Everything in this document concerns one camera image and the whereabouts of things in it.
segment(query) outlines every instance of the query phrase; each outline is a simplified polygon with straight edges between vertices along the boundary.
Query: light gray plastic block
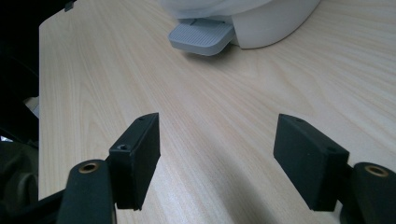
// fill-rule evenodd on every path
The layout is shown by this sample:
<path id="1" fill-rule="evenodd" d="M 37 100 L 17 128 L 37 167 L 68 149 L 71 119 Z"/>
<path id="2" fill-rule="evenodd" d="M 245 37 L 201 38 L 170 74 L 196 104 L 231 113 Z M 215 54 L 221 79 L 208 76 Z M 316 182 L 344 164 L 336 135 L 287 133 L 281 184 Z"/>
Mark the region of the light gray plastic block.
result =
<path id="1" fill-rule="evenodd" d="M 221 52 L 234 36 L 235 30 L 231 24 L 194 19 L 181 21 L 168 39 L 175 49 L 211 56 Z"/>

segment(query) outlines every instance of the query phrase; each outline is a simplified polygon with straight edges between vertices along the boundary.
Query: wooden table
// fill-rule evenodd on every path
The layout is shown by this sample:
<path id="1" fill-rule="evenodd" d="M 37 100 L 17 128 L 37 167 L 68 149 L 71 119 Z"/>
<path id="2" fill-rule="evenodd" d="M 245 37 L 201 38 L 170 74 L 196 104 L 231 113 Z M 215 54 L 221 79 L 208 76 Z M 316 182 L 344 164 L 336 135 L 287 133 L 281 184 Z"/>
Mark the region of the wooden table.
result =
<path id="1" fill-rule="evenodd" d="M 173 49 L 156 0 L 78 0 L 40 27 L 40 197 L 159 112 L 162 156 L 119 223 L 338 223 L 273 156 L 279 113 L 396 170 L 396 3 L 323 0 L 292 35 L 214 57 Z"/>

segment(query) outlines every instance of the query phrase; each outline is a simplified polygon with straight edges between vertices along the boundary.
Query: wood grain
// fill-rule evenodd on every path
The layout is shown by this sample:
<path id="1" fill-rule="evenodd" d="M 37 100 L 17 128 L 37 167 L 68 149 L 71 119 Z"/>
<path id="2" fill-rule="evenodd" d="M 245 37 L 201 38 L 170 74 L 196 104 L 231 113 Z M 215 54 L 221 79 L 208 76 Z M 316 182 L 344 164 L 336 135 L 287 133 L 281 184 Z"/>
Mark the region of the wood grain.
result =
<path id="1" fill-rule="evenodd" d="M 78 0 L 40 26 L 41 198 L 152 112 L 162 156 L 143 210 L 119 223 L 338 223 L 309 211 L 274 160 L 279 113 L 351 165 L 396 170 L 395 1 L 323 0 L 284 40 L 214 57 L 173 49 L 175 24 L 155 0 Z"/>

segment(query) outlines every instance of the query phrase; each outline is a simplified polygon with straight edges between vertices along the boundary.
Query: white object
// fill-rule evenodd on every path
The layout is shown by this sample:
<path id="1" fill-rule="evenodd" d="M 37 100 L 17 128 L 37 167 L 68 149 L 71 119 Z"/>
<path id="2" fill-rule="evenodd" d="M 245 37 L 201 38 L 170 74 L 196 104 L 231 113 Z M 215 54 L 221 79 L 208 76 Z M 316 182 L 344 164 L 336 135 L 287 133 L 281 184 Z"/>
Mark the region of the white object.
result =
<path id="1" fill-rule="evenodd" d="M 241 49 L 255 49 L 290 35 L 308 18 L 320 0 L 161 1 L 177 19 L 207 18 L 232 24 L 235 30 L 232 43 Z"/>

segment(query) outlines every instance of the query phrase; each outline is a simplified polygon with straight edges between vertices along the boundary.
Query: light wood grain surface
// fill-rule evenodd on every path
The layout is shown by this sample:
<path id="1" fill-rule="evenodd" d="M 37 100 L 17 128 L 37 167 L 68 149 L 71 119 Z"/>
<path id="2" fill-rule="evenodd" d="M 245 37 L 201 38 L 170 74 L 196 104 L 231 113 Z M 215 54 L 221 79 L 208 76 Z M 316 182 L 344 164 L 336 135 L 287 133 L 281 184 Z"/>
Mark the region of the light wood grain surface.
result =
<path id="1" fill-rule="evenodd" d="M 338 223 L 273 156 L 279 113 L 396 170 L 396 2 L 323 0 L 292 35 L 201 57 L 173 49 L 155 0 L 78 0 L 40 26 L 40 197 L 159 112 L 162 156 L 119 223 Z"/>

